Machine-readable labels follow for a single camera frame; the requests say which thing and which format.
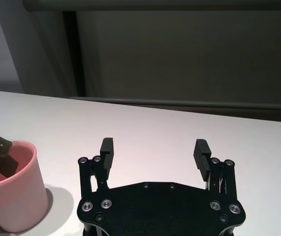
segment black metal plate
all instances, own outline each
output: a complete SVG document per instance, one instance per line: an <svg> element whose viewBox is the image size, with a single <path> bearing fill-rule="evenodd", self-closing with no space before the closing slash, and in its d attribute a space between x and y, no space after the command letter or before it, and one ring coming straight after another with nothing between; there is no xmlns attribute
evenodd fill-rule
<svg viewBox="0 0 281 236"><path fill-rule="evenodd" d="M110 208L101 207L104 199L112 201ZM213 200L220 203L220 210L211 209ZM87 201L93 208L84 212L81 206ZM241 213L232 213L230 204L238 205ZM246 217L240 202L230 196L167 182L93 192L80 201L77 214L85 228L95 225L109 236L219 236L241 225ZM102 214L101 220L97 220L98 214ZM220 221L223 214L227 223Z"/></svg>

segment screw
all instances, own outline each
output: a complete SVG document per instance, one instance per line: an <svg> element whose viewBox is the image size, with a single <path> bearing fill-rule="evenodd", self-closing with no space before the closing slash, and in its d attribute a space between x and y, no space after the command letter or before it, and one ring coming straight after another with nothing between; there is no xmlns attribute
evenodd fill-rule
<svg viewBox="0 0 281 236"><path fill-rule="evenodd" d="M220 209L221 209L220 203L217 202L217 201L212 201L212 202L210 203L210 207L211 207L211 209L213 209L213 210L220 210Z"/></svg>
<svg viewBox="0 0 281 236"><path fill-rule="evenodd" d="M93 158L93 161L100 161L101 160L101 157L100 156L95 156L94 158Z"/></svg>
<svg viewBox="0 0 281 236"><path fill-rule="evenodd" d="M93 204L91 202L85 202L82 204L81 210L90 211L93 208Z"/></svg>
<svg viewBox="0 0 281 236"><path fill-rule="evenodd" d="M234 165L234 162L231 161L231 160L226 160L225 163L226 163L228 166L233 166L233 165Z"/></svg>
<svg viewBox="0 0 281 236"><path fill-rule="evenodd" d="M222 222L222 223L228 223L228 217L226 215L221 215L219 220Z"/></svg>
<svg viewBox="0 0 281 236"><path fill-rule="evenodd" d="M101 207L104 209L110 208L112 205L112 201L109 199L105 199L101 202Z"/></svg>
<svg viewBox="0 0 281 236"><path fill-rule="evenodd" d="M87 161L87 159L85 157L82 157L82 158L79 159L80 163L85 163L86 161Z"/></svg>
<svg viewBox="0 0 281 236"><path fill-rule="evenodd" d="M234 214L240 214L240 213L241 213L241 209L239 208L238 205L231 204L231 205L229 206L229 209L230 209L230 211L231 211L232 213L234 213Z"/></svg>
<svg viewBox="0 0 281 236"><path fill-rule="evenodd" d="M104 215L103 215L103 213L98 213L98 214L96 214L95 219L96 219L97 221L102 221L102 220L104 220Z"/></svg>
<svg viewBox="0 0 281 236"><path fill-rule="evenodd" d="M214 163L214 164L218 164L219 163L219 159L217 159L217 158L211 158L211 161L212 161L212 163Z"/></svg>

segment white tabletop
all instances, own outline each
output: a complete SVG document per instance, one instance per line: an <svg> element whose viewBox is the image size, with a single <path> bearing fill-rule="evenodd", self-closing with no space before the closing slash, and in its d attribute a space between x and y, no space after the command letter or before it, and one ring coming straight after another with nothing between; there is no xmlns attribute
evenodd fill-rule
<svg viewBox="0 0 281 236"><path fill-rule="evenodd" d="M212 156L236 163L247 218L235 235L281 235L281 122L0 92L0 136L36 146L53 199L47 216L23 235L82 235L77 159L99 154L105 137L115 148L110 188L144 181L204 188L192 153L195 140L206 139Z"/></svg>

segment pink cup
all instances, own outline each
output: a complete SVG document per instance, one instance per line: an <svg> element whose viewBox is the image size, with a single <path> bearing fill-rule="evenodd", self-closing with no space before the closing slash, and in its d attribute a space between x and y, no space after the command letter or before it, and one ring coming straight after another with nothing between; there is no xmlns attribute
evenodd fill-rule
<svg viewBox="0 0 281 236"><path fill-rule="evenodd" d="M48 208L48 199L34 145L13 141L9 155L18 163L16 173L0 174L0 226L11 233L38 223Z"/></svg>

